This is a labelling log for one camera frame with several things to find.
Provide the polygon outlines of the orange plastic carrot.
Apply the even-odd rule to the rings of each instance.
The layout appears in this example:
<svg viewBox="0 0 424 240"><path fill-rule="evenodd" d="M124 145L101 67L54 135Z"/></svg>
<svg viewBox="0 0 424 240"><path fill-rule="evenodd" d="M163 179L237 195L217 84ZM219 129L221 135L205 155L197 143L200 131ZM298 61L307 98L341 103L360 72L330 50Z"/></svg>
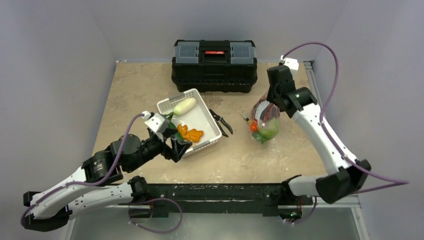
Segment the orange plastic carrot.
<svg viewBox="0 0 424 240"><path fill-rule="evenodd" d="M252 121L251 123L250 123L250 131L252 132L252 133L254 133L254 132L258 132L259 131L259 129L258 129L258 124L257 124L257 122L256 121Z"/></svg>

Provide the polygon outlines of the clear zip top bag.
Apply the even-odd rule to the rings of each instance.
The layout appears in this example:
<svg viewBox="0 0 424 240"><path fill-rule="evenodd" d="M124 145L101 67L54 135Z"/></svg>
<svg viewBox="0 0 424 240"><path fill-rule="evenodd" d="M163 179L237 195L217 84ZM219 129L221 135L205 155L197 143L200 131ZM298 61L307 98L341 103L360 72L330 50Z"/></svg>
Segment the clear zip top bag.
<svg viewBox="0 0 424 240"><path fill-rule="evenodd" d="M280 109L267 100L268 91L255 103L250 111L250 132L259 143L274 139L280 132Z"/></svg>

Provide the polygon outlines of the green cabbage head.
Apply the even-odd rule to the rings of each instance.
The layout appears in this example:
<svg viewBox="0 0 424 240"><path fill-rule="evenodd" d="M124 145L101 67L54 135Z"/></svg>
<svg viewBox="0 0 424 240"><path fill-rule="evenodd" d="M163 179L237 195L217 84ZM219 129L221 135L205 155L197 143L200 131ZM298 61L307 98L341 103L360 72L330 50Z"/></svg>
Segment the green cabbage head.
<svg viewBox="0 0 424 240"><path fill-rule="evenodd" d="M258 131L252 133L252 137L263 144L275 138L280 132L280 120L273 118L264 123L263 126L258 127Z"/></svg>

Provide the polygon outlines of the red grape bunch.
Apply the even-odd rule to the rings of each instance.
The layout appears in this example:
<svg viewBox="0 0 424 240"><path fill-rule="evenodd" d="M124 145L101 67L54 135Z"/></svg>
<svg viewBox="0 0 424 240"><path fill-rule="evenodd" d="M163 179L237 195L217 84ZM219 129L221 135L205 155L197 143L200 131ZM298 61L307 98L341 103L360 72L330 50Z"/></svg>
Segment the red grape bunch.
<svg viewBox="0 0 424 240"><path fill-rule="evenodd" d="M259 126L263 126L268 120L279 116L279 108L267 100L258 101L251 110L251 117Z"/></svg>

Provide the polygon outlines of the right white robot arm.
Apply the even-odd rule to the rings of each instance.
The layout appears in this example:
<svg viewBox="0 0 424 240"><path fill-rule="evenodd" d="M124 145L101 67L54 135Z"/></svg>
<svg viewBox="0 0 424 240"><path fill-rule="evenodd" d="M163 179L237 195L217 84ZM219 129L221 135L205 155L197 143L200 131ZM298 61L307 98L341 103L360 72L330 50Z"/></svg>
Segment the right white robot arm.
<svg viewBox="0 0 424 240"><path fill-rule="evenodd" d="M285 112L303 130L326 170L323 176L297 175L283 181L282 200L292 204L300 196L314 196L333 204L359 191L372 169L369 161L359 160L348 150L327 124L312 92L307 87L296 88L288 66L280 64L268 68L267 77L267 101Z"/></svg>

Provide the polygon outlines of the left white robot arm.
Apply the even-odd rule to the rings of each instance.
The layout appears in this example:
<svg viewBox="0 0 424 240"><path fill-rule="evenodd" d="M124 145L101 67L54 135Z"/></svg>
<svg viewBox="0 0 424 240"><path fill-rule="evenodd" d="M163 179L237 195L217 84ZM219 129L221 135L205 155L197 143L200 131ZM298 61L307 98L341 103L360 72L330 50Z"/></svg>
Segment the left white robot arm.
<svg viewBox="0 0 424 240"><path fill-rule="evenodd" d="M176 163L191 146L192 142L184 140L176 128L168 128L165 135L150 130L145 140L126 131L62 182L45 191L26 192L23 204L27 209L20 224L27 230L50 232L89 210L149 204L153 196L144 177L135 176L118 185L115 182L158 155Z"/></svg>

